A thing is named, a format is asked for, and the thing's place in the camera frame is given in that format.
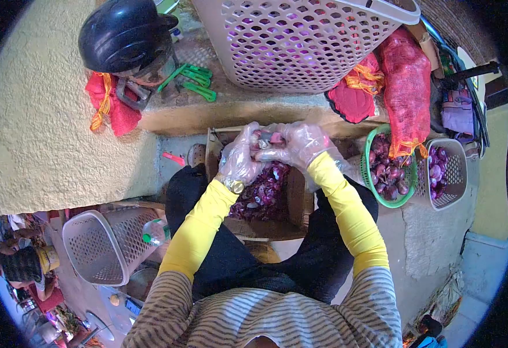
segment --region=hand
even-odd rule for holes
[[[0,253],[4,255],[14,255],[20,249],[18,240],[10,239],[6,242],[0,242]]]
[[[294,122],[280,123],[274,131],[280,132],[285,138],[284,149],[267,149],[256,153],[256,160],[265,162],[277,160],[294,166],[303,173],[321,153],[335,149],[329,136],[314,124]]]
[[[223,149],[219,172],[229,181],[241,181],[248,186],[262,172],[264,163],[250,157],[250,135],[257,129],[260,129],[258,122],[244,126],[235,140]]]

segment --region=black helmet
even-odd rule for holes
[[[169,29],[178,22],[158,15],[152,0],[109,0],[82,25],[80,55],[87,68],[101,73],[145,67],[172,47]]]

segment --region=yellow bucket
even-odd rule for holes
[[[41,272],[47,272],[55,269],[61,265],[59,261],[59,254],[52,246],[45,246],[43,248],[36,248],[37,256],[40,258]]]

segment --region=green plastic basket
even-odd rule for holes
[[[370,180],[370,163],[368,161],[368,156],[370,155],[370,146],[372,145],[372,140],[374,140],[374,136],[376,134],[390,134],[391,127],[389,124],[383,124],[380,127],[377,127],[373,131],[368,134],[366,138],[366,143],[364,144],[364,153],[360,157],[360,172],[362,174],[362,179],[364,181],[364,185],[369,188],[374,196],[383,206],[387,206],[388,208],[398,208],[404,205],[409,198],[414,194],[415,187],[417,186],[418,176],[417,176],[417,158],[414,153],[412,154],[413,162],[410,166],[404,166],[402,169],[405,171],[405,181],[409,186],[409,192],[406,195],[398,195],[396,200],[385,200],[374,188],[372,184],[372,180]]]

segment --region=yellow wall paint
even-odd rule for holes
[[[490,147],[480,160],[480,184],[471,231],[499,240],[508,238],[506,157],[508,104],[487,111]]]
[[[157,191],[156,136],[93,134],[77,48],[94,0],[35,0],[0,52],[0,214]]]

